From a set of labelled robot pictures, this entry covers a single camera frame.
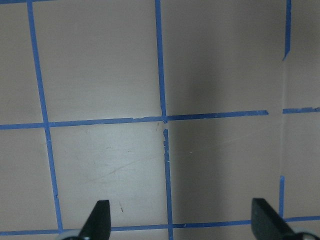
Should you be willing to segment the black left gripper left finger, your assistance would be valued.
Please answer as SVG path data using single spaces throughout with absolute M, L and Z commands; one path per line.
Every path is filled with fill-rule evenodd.
M 108 240 L 111 235 L 109 200 L 99 200 L 80 230 L 79 240 Z

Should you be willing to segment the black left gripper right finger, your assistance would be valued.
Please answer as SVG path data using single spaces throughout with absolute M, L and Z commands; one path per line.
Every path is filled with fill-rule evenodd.
M 256 240 L 318 240 L 308 231 L 294 231 L 264 198 L 251 201 L 251 231 Z

